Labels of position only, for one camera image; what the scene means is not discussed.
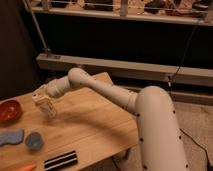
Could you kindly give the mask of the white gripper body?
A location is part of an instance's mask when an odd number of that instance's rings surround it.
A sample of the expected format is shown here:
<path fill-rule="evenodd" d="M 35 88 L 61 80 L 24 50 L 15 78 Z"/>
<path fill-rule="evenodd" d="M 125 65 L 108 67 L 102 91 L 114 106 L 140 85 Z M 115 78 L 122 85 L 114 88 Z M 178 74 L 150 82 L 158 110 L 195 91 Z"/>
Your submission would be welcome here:
<path fill-rule="evenodd" d="M 50 101 L 51 97 L 46 93 L 46 88 L 47 85 L 44 84 L 37 88 L 33 93 L 32 93 L 32 100 L 34 101 L 35 104 L 38 103 L 43 103 L 45 101 Z"/>

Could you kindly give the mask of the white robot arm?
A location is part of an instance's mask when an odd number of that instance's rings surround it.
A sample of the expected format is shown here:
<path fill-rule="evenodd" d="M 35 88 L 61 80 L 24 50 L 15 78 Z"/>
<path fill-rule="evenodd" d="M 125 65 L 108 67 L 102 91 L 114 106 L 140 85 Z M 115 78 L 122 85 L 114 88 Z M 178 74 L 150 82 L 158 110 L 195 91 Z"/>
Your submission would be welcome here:
<path fill-rule="evenodd" d="M 81 68 L 37 88 L 32 99 L 44 114 L 54 117 L 53 99 L 90 88 L 136 117 L 144 171 L 189 171 L 183 139 L 170 95 L 158 86 L 138 93 L 95 79 Z"/>

